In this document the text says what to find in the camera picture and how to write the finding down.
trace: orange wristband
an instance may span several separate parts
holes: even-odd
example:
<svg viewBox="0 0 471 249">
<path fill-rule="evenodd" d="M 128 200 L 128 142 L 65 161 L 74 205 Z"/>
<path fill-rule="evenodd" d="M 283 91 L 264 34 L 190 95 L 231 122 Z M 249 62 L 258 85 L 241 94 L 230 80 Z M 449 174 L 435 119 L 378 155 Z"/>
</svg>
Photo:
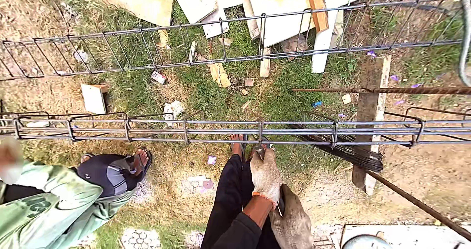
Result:
<svg viewBox="0 0 471 249">
<path fill-rule="evenodd" d="M 260 194 L 260 192 L 252 192 L 252 197 L 253 196 L 261 196 L 262 198 L 269 200 L 273 204 L 273 209 L 272 211 L 278 206 L 278 202 L 273 202 L 273 200 L 269 199 L 267 196 Z"/>
</svg>

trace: bundle of wire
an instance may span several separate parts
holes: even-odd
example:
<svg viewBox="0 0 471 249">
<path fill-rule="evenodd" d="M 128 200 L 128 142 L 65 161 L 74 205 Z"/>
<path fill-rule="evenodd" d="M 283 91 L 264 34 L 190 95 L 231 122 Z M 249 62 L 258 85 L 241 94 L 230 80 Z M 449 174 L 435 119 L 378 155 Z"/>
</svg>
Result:
<svg viewBox="0 0 471 249">
<path fill-rule="evenodd" d="M 288 125 L 290 128 L 303 128 L 301 125 Z M 293 135 L 305 142 L 329 142 L 330 135 Z M 338 135 L 338 142 L 354 142 L 355 136 L 350 135 Z M 364 169 L 371 170 L 373 172 L 380 172 L 383 169 L 382 155 L 377 152 L 366 150 L 362 146 L 351 146 L 351 145 L 336 145 L 331 147 L 330 145 L 312 145 L 318 149 L 321 149 L 333 156 L 337 156 L 348 162 L 351 162 Z"/>
</svg>

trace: rebar cage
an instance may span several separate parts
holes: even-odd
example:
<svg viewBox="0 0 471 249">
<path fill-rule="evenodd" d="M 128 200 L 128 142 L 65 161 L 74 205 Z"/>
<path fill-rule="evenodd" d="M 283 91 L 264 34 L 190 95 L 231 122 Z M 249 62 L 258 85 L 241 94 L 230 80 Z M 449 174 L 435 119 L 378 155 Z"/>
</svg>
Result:
<svg viewBox="0 0 471 249">
<path fill-rule="evenodd" d="M 173 115 L 159 114 L 130 117 L 124 112 L 108 114 L 50 115 L 47 112 L 1 113 L 0 136 L 17 139 L 70 139 L 155 141 L 174 143 L 237 143 L 227 139 L 229 134 L 252 135 L 248 144 L 304 144 L 304 145 L 374 145 L 397 144 L 412 147 L 418 144 L 469 144 L 471 113 L 453 114 L 462 119 L 423 120 L 409 115 L 409 111 L 429 110 L 408 108 L 406 113 L 387 113 L 398 117 L 394 121 L 338 121 L 313 112 L 305 112 L 305 121 L 212 121 L 198 111 L 173 119 Z M 323 141 L 299 141 L 296 135 L 325 135 Z M 339 136 L 378 135 L 379 141 L 345 141 Z"/>
<path fill-rule="evenodd" d="M 327 11 L 336 14 L 344 11 L 343 31 L 337 44 L 328 49 L 314 50 L 311 46 L 315 29 L 309 31 L 312 15 Z M 357 2 L 355 4 L 324 10 L 305 10 L 256 17 L 241 17 L 215 22 L 175 24 L 168 27 L 137 28 L 126 31 L 102 32 L 90 35 L 33 38 L 26 41 L 3 41 L 0 46 L 0 80 L 41 78 L 97 74 L 126 70 L 157 70 L 166 67 L 192 66 L 215 62 L 280 59 L 316 54 L 366 52 L 412 47 L 436 47 L 459 44 L 463 36 L 463 8 L 459 0 L 390 0 Z M 264 54 L 264 35 L 276 18 L 293 17 L 299 21 L 296 51 L 282 52 L 274 47 Z M 261 35 L 254 41 L 253 52 L 243 56 L 231 54 L 225 44 L 221 51 L 207 60 L 192 60 L 194 38 L 188 29 L 194 26 L 214 24 L 221 27 L 236 22 L 255 19 Z M 172 48 L 183 48 L 186 55 L 169 59 L 168 50 L 159 44 L 159 30 L 166 30 L 172 39 Z M 135 60 L 133 53 L 142 53 L 146 60 Z"/>
</svg>

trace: hose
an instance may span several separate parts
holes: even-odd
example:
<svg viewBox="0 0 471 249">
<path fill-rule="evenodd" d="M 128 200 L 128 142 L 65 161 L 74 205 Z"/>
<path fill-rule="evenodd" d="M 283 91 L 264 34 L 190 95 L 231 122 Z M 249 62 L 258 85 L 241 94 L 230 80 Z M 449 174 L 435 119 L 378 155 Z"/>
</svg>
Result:
<svg viewBox="0 0 471 249">
<path fill-rule="evenodd" d="M 461 54 L 458 65 L 458 74 L 464 85 L 471 86 L 471 80 L 469 79 L 468 75 L 466 75 L 466 58 L 468 56 L 471 40 L 471 1 L 461 0 L 461 4 L 463 5 L 464 35 L 463 41 L 461 43 Z"/>
</svg>

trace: gloved hand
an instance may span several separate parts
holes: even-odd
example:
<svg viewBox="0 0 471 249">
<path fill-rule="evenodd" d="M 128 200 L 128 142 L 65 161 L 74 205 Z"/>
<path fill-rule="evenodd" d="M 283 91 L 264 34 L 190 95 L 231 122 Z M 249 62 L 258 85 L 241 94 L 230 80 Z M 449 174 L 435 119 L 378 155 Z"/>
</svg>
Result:
<svg viewBox="0 0 471 249">
<path fill-rule="evenodd" d="M 271 229 L 281 249 L 314 248 L 311 234 L 311 220 L 304 212 L 301 201 L 291 189 L 281 185 L 285 213 L 280 215 L 278 209 L 269 213 Z"/>
<path fill-rule="evenodd" d="M 273 203 L 273 210 L 280 199 L 281 177 L 276 167 L 275 152 L 272 149 L 265 150 L 263 160 L 255 153 L 250 162 L 254 189 L 252 196 L 259 195 Z"/>
</svg>

